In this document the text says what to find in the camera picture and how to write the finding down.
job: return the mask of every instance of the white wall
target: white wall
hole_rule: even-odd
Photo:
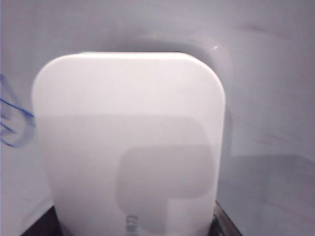
[[[36,73],[61,55],[179,51],[207,63],[227,99],[219,203],[245,236],[315,233],[315,1],[4,0],[1,9],[1,73],[28,111]],[[52,201],[31,125],[1,105],[17,130],[5,138],[28,129],[22,147],[1,146],[2,233],[17,236]]]

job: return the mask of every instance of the blue pen mark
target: blue pen mark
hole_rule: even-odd
[[[1,74],[1,91],[5,91],[12,102],[0,98],[1,102],[1,142],[13,148],[21,148],[26,145],[33,137],[34,134],[34,115],[25,110],[17,95],[13,91],[12,87],[8,83],[7,79]],[[11,109],[18,111],[23,117],[23,129],[21,132],[16,132],[14,127],[9,127],[5,124],[4,120],[11,120]],[[14,134],[13,141],[7,141],[5,136],[8,134]]]

